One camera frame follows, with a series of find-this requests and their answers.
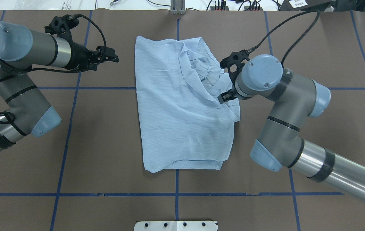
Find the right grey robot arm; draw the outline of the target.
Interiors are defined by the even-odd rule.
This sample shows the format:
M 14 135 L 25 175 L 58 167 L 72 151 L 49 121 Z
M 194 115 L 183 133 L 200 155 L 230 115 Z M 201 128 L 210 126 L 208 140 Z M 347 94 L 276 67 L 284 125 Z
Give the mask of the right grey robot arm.
M 255 96 L 274 103 L 250 152 L 255 163 L 274 172 L 287 167 L 365 203 L 365 167 L 300 137 L 307 119 L 328 107 L 331 92 L 326 86 L 268 54 L 250 59 L 247 51 L 233 52 L 220 67 L 232 81 L 232 89 L 218 97 L 220 103 Z

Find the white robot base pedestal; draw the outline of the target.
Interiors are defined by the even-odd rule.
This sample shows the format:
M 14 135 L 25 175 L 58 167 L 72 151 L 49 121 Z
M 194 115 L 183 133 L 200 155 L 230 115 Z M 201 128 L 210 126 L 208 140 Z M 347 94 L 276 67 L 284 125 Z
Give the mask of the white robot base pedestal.
M 142 221 L 134 225 L 134 231 L 218 231 L 217 221 Z

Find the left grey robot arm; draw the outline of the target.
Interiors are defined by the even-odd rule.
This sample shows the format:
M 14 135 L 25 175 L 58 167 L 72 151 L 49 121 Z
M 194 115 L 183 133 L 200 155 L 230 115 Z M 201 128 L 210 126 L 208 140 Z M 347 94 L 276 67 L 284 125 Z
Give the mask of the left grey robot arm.
M 43 33 L 0 21 L 0 97 L 9 107 L 0 112 L 0 152 L 29 134 L 40 137 L 61 123 L 29 72 L 81 73 L 96 71 L 103 62 L 119 62 L 105 38 L 94 51 L 73 41 L 71 29 L 84 17 L 54 17 Z

